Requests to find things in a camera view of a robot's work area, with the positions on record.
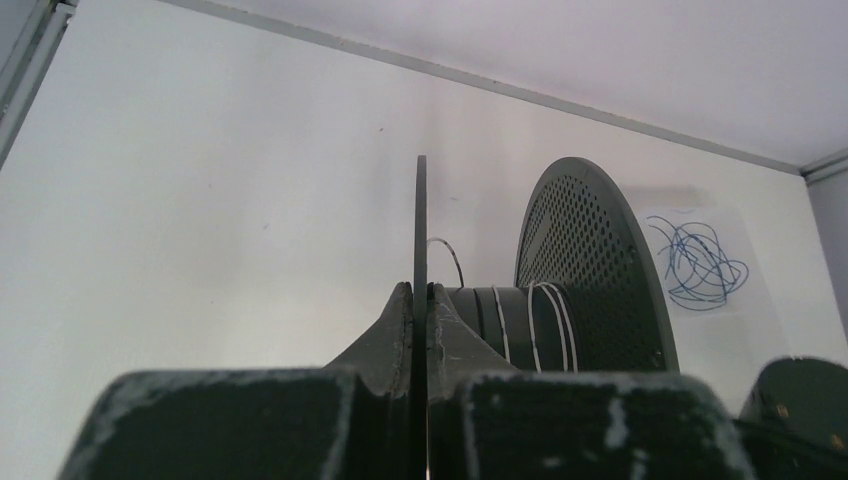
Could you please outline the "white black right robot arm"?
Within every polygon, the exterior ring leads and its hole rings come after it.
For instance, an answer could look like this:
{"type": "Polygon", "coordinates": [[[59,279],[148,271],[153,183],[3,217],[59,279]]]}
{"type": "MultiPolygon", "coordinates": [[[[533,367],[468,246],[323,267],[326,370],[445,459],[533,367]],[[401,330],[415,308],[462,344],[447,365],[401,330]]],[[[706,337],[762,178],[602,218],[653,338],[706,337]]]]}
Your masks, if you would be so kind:
{"type": "Polygon", "coordinates": [[[734,424],[758,479],[845,479],[847,369],[777,359],[758,375],[734,424]]]}

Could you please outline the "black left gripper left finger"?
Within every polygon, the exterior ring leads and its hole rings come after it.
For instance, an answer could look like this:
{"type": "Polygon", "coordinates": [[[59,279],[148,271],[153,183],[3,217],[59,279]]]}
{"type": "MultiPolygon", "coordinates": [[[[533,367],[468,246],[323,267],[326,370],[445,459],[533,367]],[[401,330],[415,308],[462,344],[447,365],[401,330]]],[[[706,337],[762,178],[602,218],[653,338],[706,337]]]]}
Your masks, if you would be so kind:
{"type": "Polygon", "coordinates": [[[114,379],[63,479],[410,479],[411,286],[322,368],[114,379]]]}

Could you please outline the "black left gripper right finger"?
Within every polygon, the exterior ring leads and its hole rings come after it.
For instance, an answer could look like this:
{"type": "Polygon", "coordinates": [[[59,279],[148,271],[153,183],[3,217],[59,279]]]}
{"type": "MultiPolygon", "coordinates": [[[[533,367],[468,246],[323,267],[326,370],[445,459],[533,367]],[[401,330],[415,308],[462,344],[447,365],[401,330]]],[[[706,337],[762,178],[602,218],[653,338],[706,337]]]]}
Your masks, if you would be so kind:
{"type": "Polygon", "coordinates": [[[752,479],[720,400],[684,375],[527,372],[428,288],[433,479],[752,479]]]}

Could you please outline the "dark grey perforated spool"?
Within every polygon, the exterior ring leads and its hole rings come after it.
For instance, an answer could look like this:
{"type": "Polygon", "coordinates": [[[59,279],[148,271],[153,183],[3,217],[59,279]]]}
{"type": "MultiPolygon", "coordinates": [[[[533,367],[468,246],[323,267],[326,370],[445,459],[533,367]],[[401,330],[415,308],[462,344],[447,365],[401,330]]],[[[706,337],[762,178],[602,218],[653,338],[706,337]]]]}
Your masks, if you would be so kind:
{"type": "MultiPolygon", "coordinates": [[[[414,283],[427,394],[430,285],[414,283]]],[[[445,289],[460,319],[518,370],[679,369],[668,310],[635,215],[614,181],[588,160],[557,160],[534,187],[512,286],[445,289]]]]}

